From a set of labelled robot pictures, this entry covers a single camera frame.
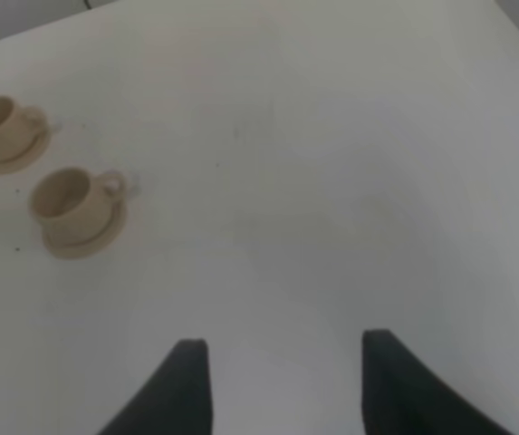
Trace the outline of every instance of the beige saucer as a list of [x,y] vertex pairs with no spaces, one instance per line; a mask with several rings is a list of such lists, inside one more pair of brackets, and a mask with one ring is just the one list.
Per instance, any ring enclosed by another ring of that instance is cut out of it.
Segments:
[[73,246],[54,246],[49,237],[43,234],[43,244],[46,249],[56,258],[75,260],[85,258],[101,251],[107,247],[120,234],[126,223],[126,202],[120,201],[114,206],[111,222],[108,226],[91,241]]
[[15,159],[0,162],[0,175],[17,172],[34,163],[48,148],[51,137],[50,127],[46,126],[45,130],[36,136],[32,146],[20,156]]

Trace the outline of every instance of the cup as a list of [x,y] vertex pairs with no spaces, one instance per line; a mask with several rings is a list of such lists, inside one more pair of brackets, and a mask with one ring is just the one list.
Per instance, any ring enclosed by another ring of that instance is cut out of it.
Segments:
[[0,97],[0,173],[13,172],[39,157],[50,129],[41,109]]
[[[30,197],[30,211],[42,226],[46,247],[57,251],[90,244],[100,249],[101,241],[110,243],[112,232],[120,229],[126,186],[116,171],[96,177],[68,168],[44,178]],[[75,252],[64,254],[76,257]]]

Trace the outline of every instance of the table surface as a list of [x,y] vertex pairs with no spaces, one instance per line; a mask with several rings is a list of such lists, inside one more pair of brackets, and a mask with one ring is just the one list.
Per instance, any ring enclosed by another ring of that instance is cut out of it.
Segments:
[[[54,129],[0,177],[0,435],[96,433],[188,337],[216,433],[363,433],[371,327],[519,430],[519,33],[491,2],[129,0],[1,41],[0,94]],[[26,210],[66,166],[133,185],[83,261]]]

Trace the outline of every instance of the tabletop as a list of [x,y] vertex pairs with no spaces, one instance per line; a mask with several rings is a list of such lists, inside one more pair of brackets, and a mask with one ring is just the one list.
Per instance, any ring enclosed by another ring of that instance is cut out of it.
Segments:
[[[53,125],[0,177],[0,435],[96,433],[182,338],[216,433],[363,433],[373,327],[519,429],[519,33],[491,2],[122,1],[1,41],[0,94]],[[132,184],[72,262],[26,207],[66,166]]]

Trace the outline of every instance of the cup handle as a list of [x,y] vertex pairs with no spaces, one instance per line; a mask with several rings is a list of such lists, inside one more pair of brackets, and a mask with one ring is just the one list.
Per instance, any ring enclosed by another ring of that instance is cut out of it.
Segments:
[[35,128],[36,133],[41,133],[46,129],[48,124],[48,118],[42,109],[35,106],[24,107],[22,114],[26,122]]
[[[120,202],[126,198],[127,184],[126,179],[122,174],[116,170],[104,172],[103,174],[96,177],[96,181],[102,186],[108,198],[113,203]],[[117,184],[118,187],[114,190],[110,188],[111,184]]]

